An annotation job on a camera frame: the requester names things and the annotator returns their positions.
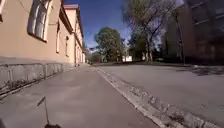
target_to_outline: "window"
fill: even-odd
[[[68,57],[68,41],[69,41],[69,37],[66,36],[66,42],[65,42],[65,55]]]
[[[3,6],[5,4],[5,0],[0,0],[0,21],[2,22],[2,10],[3,10]]]
[[[28,33],[46,40],[47,15],[50,0],[33,0],[29,22]]]
[[[59,50],[60,50],[60,23],[58,21],[57,40],[56,40],[56,53],[59,53]]]

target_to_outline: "sidewalk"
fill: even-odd
[[[41,128],[47,97],[51,124],[62,128],[158,128],[91,67],[79,67],[0,101],[6,128]]]

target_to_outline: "pole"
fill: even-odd
[[[44,106],[45,106],[45,114],[46,114],[47,124],[50,124],[49,117],[48,117],[48,111],[47,111],[47,99],[45,99],[45,101],[44,101]]]

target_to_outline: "small object on sidewalk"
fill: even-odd
[[[56,125],[46,124],[44,128],[61,128],[61,126],[58,124],[56,124]]]
[[[56,124],[56,125],[50,124],[48,111],[47,111],[47,99],[45,96],[37,103],[37,107],[39,107],[43,102],[44,102],[44,106],[45,106],[45,114],[46,114],[46,119],[47,119],[47,124],[45,125],[44,128],[61,128],[61,126],[58,124]]]

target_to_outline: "asphalt road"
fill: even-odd
[[[91,67],[42,81],[0,101],[6,128],[43,128],[47,97],[51,124],[62,128],[158,128]]]
[[[224,127],[222,72],[141,65],[100,68],[167,103]]]

